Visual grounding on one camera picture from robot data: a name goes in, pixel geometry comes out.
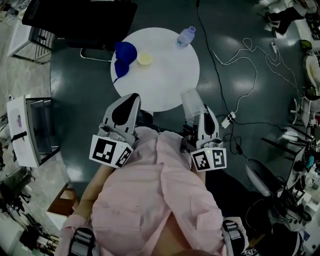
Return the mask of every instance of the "blue object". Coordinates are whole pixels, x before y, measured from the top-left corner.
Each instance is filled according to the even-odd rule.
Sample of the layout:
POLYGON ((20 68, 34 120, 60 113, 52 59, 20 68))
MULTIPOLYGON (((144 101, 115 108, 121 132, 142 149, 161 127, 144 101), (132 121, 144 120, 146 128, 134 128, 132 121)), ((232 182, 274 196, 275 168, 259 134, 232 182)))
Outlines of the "blue object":
POLYGON ((314 165, 315 162, 315 157, 314 156, 309 156, 308 162, 306 163, 306 168, 311 168, 314 165))
POLYGON ((176 44, 180 48, 187 47, 189 44, 191 44, 192 40, 195 38, 195 35, 196 28, 194 26, 190 26, 180 33, 179 37, 176 40, 176 44))
POLYGON ((129 72, 129 65, 137 58, 138 53, 136 47, 129 42, 116 42, 114 48, 117 59, 114 63, 117 76, 113 81, 115 83, 129 72))

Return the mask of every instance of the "clear plastic cup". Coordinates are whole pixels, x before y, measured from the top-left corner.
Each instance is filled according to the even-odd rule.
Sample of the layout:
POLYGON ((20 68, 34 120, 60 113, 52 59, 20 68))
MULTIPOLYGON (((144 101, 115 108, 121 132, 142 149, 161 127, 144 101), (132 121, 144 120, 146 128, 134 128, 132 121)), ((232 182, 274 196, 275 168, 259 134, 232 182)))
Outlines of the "clear plastic cup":
POLYGON ((185 119, 191 120, 195 116, 208 113, 208 110, 206 109, 196 89, 188 88, 183 90, 181 92, 181 99, 185 119))

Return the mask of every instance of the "sleeve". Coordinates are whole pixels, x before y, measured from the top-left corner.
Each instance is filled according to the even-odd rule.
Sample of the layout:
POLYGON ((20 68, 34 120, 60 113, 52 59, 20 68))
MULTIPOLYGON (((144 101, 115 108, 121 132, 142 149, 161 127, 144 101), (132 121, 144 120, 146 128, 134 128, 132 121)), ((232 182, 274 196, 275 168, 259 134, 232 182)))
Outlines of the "sleeve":
POLYGON ((74 236, 75 231, 78 228, 88 228, 89 222, 87 219, 79 215, 70 215, 66 221, 63 223, 60 236, 59 244, 55 249, 56 256, 68 256, 69 245, 74 236))

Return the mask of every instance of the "blue cloth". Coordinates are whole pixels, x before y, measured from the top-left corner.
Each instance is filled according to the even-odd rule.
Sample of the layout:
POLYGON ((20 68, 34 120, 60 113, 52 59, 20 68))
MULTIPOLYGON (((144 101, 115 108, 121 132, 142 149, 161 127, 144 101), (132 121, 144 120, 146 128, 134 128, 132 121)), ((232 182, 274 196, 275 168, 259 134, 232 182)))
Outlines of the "blue cloth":
POLYGON ((114 80, 115 83, 129 72, 129 65, 137 58, 138 53, 134 45, 129 42, 117 42, 114 48, 117 59, 114 63, 117 76, 117 79, 114 80))

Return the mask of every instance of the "white cable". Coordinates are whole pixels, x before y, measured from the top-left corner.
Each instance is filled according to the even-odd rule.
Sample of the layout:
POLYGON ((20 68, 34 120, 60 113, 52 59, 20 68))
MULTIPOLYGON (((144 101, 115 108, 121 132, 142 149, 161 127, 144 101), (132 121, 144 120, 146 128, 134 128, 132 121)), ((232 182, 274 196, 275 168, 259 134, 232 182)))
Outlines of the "white cable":
POLYGON ((214 56, 215 56, 215 58, 216 58, 216 59, 220 62, 220 64, 223 65, 223 66, 228 66, 228 65, 230 65, 230 64, 232 64, 232 63, 234 63, 234 62, 236 62, 236 61, 238 61, 238 60, 240 60, 240 59, 247 59, 247 60, 249 60, 249 61, 251 62, 252 66, 253 66, 253 68, 254 68, 254 70, 255 70, 255 78, 254 78, 254 82, 253 82, 253 87, 252 87, 252 89, 251 89, 246 95, 243 95, 243 96, 241 96, 241 97, 238 99, 238 102, 237 102, 237 104, 236 104, 236 109, 235 109, 234 113, 236 113, 236 112, 238 111, 240 100, 241 100, 242 98, 248 97, 249 94, 254 90, 255 85, 256 85, 256 81, 257 81, 257 77, 258 77, 258 71, 257 71, 254 63, 251 61, 251 59, 249 59, 248 57, 239 57, 239 58, 233 60, 235 57, 237 57, 237 55, 240 53, 240 51, 249 51, 249 52, 251 52, 251 53, 253 53, 256 49, 259 49, 260 51, 262 51, 262 52, 264 53, 264 55, 265 55, 264 61, 265 61, 265 63, 267 64, 267 66, 269 67, 269 69, 271 70, 271 72, 274 73, 274 74, 277 74, 278 76, 280 76, 280 77, 282 77, 284 80, 286 80, 288 83, 290 83, 291 85, 293 85, 293 87, 296 88, 296 92, 297 92, 297 94, 298 94, 298 97, 299 97, 300 99, 303 98, 303 96, 301 95, 301 93, 299 92, 298 87, 297 87, 297 81, 296 81, 295 73, 294 73, 290 68, 288 68, 288 67, 286 66, 286 64, 284 63, 284 61, 283 61, 283 59, 282 59, 282 57, 281 57, 281 55, 280 55, 280 51, 279 51, 279 48, 278 48, 278 47, 275 47, 275 48, 276 48, 276 50, 277 50, 276 52, 279 54, 279 58, 278 58, 278 54, 275 54, 275 59, 273 59, 269 54, 267 54, 267 53, 266 53, 264 50, 262 50, 259 46, 256 46, 256 47, 252 50, 252 44, 253 44, 253 43, 252 43, 252 40, 251 40, 250 38, 246 37, 246 38, 244 38, 244 39, 242 40, 242 42, 243 42, 243 44, 244 44, 244 46, 245 46, 246 48, 244 48, 244 49, 239 49, 239 50, 237 51, 237 53, 236 53, 231 59, 229 59, 228 61, 226 61, 225 63, 223 63, 223 62, 219 59, 219 57, 216 55, 216 53, 215 53, 214 51, 212 51, 213 54, 214 54, 214 56), (249 40, 249 41, 250 41, 250 46, 248 46, 248 45, 245 43, 245 40, 249 40), (290 82, 288 79, 286 79, 284 76, 282 76, 281 74, 273 71, 272 68, 269 66, 267 60, 270 62, 270 64, 272 64, 272 65, 274 65, 274 66, 276 66, 276 67, 279 66, 279 65, 281 64, 281 62, 282 62, 283 65, 285 66, 285 68, 288 69, 288 70, 290 70, 291 73, 293 74, 294 84, 293 84, 292 82, 290 82))

